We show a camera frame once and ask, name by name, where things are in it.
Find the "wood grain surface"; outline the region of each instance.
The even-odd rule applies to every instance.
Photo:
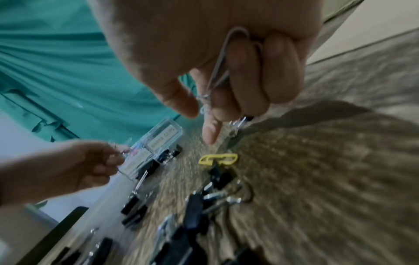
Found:
[[[148,264],[158,225],[171,213],[180,221],[185,198],[206,178],[200,156],[227,150],[239,155],[232,168],[254,193],[230,208],[229,225],[266,264],[417,264],[418,103],[419,31],[309,65],[303,93],[236,139],[224,129],[209,148],[200,121],[181,120],[185,150],[147,179],[144,192],[155,193],[140,226],[120,224],[133,188],[120,178],[41,264],[95,226],[97,240],[116,242],[106,264]],[[225,235],[213,225],[199,239],[208,264],[231,255]]]

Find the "green cloth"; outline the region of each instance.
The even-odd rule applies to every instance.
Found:
[[[47,141],[124,143],[178,117],[128,74],[86,0],[0,0],[0,109]]]

